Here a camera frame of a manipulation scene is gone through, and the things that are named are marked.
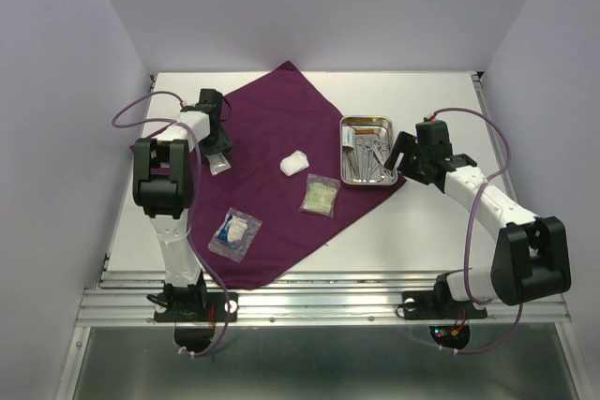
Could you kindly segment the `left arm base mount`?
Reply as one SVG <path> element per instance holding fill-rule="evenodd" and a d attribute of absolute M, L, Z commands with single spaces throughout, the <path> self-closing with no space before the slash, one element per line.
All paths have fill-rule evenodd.
<path fill-rule="evenodd" d="M 237 321 L 238 294 L 209 291 L 202 277 L 184 288 L 165 284 L 159 293 L 146 295 L 154 306 L 153 321 L 173 324 L 173 341 L 179 354 L 190 358 L 216 351 L 231 323 Z"/>

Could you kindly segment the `white sterile pouch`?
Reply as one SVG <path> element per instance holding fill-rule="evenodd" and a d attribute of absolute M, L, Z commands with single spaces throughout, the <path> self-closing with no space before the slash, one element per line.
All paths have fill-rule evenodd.
<path fill-rule="evenodd" d="M 221 174 L 222 172 L 231 168 L 229 160 L 222 153 L 209 155 L 206 157 L 206 159 L 209 164 L 210 173 L 213 176 L 217 176 L 218 174 Z"/>

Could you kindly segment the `steel hemostat forceps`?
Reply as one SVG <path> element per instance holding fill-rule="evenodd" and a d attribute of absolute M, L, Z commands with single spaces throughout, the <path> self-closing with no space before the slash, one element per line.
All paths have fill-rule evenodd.
<path fill-rule="evenodd" d="M 349 163 L 351 166 L 352 178 L 356 183 L 362 183 L 365 181 L 364 175 L 364 163 L 362 157 L 364 156 L 364 144 L 365 139 L 363 137 L 357 137 L 354 140 L 353 147 L 349 153 Z"/>

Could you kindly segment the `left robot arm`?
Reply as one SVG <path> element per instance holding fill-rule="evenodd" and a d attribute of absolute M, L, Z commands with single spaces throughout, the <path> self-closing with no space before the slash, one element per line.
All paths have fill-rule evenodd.
<path fill-rule="evenodd" d="M 202 277 L 188 239 L 188 214 L 195 199 L 194 162 L 206 162 L 213 175 L 228 170 L 226 154 L 233 143 L 225 131 L 222 107 L 228 101 L 215 89 L 202 89 L 199 100 L 182 107 L 179 116 L 133 148 L 132 195 L 155 229 L 165 264 L 167 289 L 183 289 L 176 308 L 187 319 L 199 319 L 209 298 L 193 288 Z"/>

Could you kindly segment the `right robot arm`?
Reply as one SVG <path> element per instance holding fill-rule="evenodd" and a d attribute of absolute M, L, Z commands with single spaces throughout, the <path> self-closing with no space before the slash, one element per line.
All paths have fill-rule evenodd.
<path fill-rule="evenodd" d="M 465 154 L 454 152 L 447 124 L 432 120 L 402 132 L 384 163 L 410 180 L 435 185 L 470 214 L 495 241 L 489 267 L 463 268 L 437 277 L 427 296 L 434 310 L 452 316 L 465 302 L 500 300 L 518 305 L 567 292 L 572 285 L 567 233 L 555 216 L 542 217 L 504 194 Z"/>

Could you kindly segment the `steel instrument tray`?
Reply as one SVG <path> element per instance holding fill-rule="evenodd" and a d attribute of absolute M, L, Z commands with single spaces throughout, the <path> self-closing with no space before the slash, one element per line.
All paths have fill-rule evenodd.
<path fill-rule="evenodd" d="M 392 121 L 385 116 L 343 116 L 339 122 L 340 178 L 346 185 L 385 187 L 398 179 L 384 167 L 394 144 Z"/>

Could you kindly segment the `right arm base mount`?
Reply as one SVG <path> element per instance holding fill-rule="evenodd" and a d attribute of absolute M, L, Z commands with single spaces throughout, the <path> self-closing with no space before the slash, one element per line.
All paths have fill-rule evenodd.
<path fill-rule="evenodd" d="M 470 319 L 486 319 L 487 309 L 475 307 L 469 300 L 457 301 L 450 292 L 447 278 L 455 272 L 440 274 L 432 289 L 408 290 L 402 293 L 402 301 L 395 314 L 406 320 L 432 320 L 429 333 L 441 349 L 450 349 L 456 354 L 468 354 L 471 339 Z"/>

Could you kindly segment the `small steel scissors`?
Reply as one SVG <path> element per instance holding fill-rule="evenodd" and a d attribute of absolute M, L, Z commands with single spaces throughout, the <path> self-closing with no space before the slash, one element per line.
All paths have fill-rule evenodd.
<path fill-rule="evenodd" d="M 365 144 L 364 144 L 364 149 L 366 151 L 366 177 L 367 177 L 367 150 L 366 150 L 365 145 L 366 145 L 366 142 L 370 141 L 370 140 L 372 140 L 372 139 L 366 140 Z M 379 183 L 379 182 L 382 182 L 384 180 L 392 181 L 394 179 L 394 174 L 393 174 L 392 171 L 391 171 L 392 172 L 392 177 L 386 176 L 385 173 L 383 172 L 382 157 L 381 157 L 381 154 L 380 154 L 381 144 L 379 146 L 379 149 L 375 150 L 375 162 L 376 162 L 376 166 L 375 166 L 375 171 L 373 172 L 373 175 L 371 176 L 370 183 Z"/>

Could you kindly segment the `small white label packet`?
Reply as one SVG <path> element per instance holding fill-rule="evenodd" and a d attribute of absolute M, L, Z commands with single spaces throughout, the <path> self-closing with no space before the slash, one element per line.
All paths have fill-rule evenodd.
<path fill-rule="evenodd" d="M 341 144 L 343 148 L 353 149 L 355 147 L 355 130 L 351 126 L 341 128 Z"/>

